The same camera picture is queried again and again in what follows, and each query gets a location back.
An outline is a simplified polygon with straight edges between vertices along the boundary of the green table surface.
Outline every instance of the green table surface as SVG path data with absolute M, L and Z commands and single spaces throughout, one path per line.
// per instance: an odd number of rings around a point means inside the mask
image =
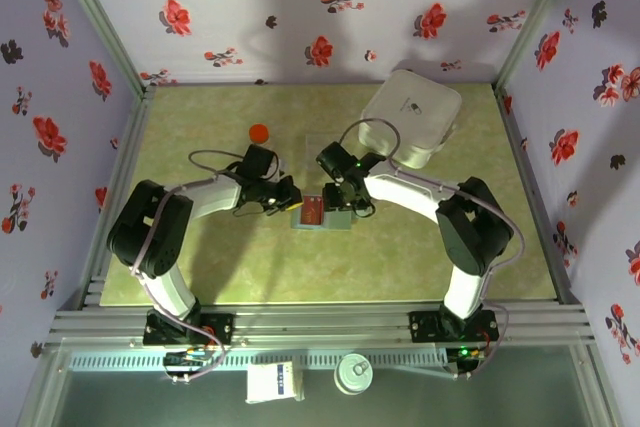
M 523 231 L 524 257 L 497 273 L 489 296 L 554 298 L 547 265 L 503 122 L 489 84 L 454 84 L 462 96 L 457 129 L 423 172 L 440 179 L 483 179 Z M 305 193 L 329 178 L 315 154 L 357 120 L 379 85 L 181 86 L 157 90 L 131 187 L 196 180 L 206 173 L 187 161 L 196 149 L 242 154 L 248 129 L 264 123 L 270 146 Z M 357 129 L 345 142 L 364 152 Z M 231 159 L 201 156 L 223 168 Z M 451 262 L 438 226 L 414 212 L 380 202 L 350 231 L 303 231 L 290 214 L 235 218 L 218 212 L 190 223 L 178 259 L 187 285 L 204 304 L 439 300 Z M 517 248 L 513 239 L 505 255 Z M 149 304 L 127 269 L 112 259 L 102 305 Z

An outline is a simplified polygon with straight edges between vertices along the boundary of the black bracket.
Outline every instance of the black bracket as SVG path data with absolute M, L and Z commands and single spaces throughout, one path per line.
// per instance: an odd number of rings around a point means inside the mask
M 199 320 L 195 324 L 207 331 L 211 329 L 220 342 L 224 345 L 231 345 L 234 318 L 233 314 L 200 313 Z M 174 324 L 155 309 L 147 312 L 143 345 L 206 345 L 210 341 L 202 334 Z
M 500 333 L 493 310 L 479 310 L 466 322 L 458 334 L 452 334 L 442 311 L 409 312 L 409 331 L 414 344 L 432 342 L 485 343 L 498 340 Z

